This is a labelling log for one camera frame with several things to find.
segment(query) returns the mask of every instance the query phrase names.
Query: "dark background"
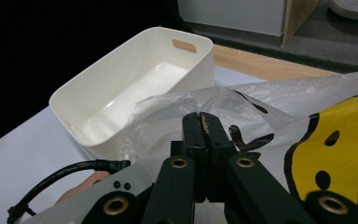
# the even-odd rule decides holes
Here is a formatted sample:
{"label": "dark background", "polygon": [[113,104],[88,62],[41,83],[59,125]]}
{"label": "dark background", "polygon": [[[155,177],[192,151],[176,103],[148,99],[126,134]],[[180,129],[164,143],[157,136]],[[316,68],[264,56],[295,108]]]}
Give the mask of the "dark background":
{"label": "dark background", "polygon": [[0,1],[0,138],[69,79],[161,25],[161,1]]}

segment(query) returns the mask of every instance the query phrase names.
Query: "white table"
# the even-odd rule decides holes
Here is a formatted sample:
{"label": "white table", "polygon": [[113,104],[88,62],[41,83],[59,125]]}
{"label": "white table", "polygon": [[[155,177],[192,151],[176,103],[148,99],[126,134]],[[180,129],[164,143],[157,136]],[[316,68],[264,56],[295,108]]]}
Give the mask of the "white table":
{"label": "white table", "polygon": [[[221,66],[215,67],[216,86],[263,81]],[[7,209],[45,177],[64,166],[94,160],[65,130],[46,107],[0,139],[0,223],[7,221]],[[78,185],[93,171],[82,171],[57,181],[30,203],[36,212],[53,204],[68,189]],[[29,218],[25,214],[22,220]]]}

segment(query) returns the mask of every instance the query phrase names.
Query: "table surface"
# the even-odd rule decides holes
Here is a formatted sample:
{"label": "table surface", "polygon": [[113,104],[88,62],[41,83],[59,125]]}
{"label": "table surface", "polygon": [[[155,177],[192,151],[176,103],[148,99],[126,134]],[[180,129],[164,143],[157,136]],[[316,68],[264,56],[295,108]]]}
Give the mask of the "table surface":
{"label": "table surface", "polygon": [[[335,73],[289,63],[223,46],[213,47],[216,85],[230,86],[264,80],[317,77]],[[94,159],[64,129],[49,107],[0,139],[0,223],[7,209],[43,178],[64,166]],[[68,175],[40,193],[30,207],[41,212],[87,178],[92,171]]]}

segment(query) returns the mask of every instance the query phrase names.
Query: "gray floor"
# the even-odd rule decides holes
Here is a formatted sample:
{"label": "gray floor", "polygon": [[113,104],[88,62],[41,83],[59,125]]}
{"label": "gray floor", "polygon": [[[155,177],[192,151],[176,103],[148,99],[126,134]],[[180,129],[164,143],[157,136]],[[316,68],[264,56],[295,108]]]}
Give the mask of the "gray floor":
{"label": "gray floor", "polygon": [[281,46],[277,36],[196,23],[188,25],[194,33],[227,47],[341,73],[358,70],[358,21],[338,16],[329,9],[327,0],[320,2],[286,46]]}

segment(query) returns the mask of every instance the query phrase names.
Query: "white plastic bin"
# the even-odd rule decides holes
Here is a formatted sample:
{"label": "white plastic bin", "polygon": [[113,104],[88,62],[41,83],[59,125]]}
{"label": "white plastic bin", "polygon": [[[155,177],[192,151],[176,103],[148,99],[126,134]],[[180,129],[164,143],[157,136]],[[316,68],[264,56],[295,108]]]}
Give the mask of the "white plastic bin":
{"label": "white plastic bin", "polygon": [[49,105],[97,158],[117,160],[119,133],[143,99],[214,85],[213,42],[154,27],[142,31],[58,88]]}

